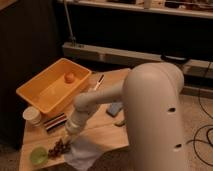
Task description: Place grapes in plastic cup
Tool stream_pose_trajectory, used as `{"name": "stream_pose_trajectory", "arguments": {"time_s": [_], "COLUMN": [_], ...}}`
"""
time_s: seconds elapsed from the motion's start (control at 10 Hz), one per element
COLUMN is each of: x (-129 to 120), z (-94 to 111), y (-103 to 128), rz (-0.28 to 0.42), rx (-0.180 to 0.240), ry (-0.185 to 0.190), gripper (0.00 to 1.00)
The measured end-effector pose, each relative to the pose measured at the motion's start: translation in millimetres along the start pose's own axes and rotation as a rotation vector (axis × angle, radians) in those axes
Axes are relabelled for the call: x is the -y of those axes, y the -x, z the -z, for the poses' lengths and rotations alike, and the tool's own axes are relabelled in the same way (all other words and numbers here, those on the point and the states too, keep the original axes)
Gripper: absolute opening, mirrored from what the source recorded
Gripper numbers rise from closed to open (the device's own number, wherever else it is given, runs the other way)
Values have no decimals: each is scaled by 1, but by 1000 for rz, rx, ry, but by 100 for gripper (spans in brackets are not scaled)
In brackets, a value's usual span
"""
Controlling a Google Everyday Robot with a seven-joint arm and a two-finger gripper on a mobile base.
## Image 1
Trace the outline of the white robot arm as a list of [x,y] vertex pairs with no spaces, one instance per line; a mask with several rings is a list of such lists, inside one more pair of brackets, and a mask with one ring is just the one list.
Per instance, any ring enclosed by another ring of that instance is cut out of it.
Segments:
[[100,105],[120,101],[135,171],[189,171],[179,102],[183,86],[176,65],[141,64],[111,87],[78,94],[66,132],[79,134]]

